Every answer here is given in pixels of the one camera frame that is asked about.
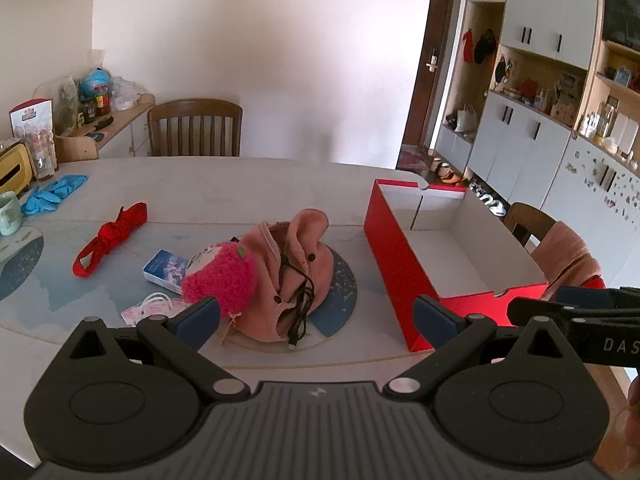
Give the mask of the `person right hand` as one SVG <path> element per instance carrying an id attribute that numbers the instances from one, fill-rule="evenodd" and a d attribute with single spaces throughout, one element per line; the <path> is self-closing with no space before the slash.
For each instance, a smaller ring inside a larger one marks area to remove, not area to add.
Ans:
<path id="1" fill-rule="evenodd" d="M 628 406 L 623 411 L 624 437 L 629 446 L 638 448 L 640 446 L 640 376 L 634 378 L 628 390 Z"/>

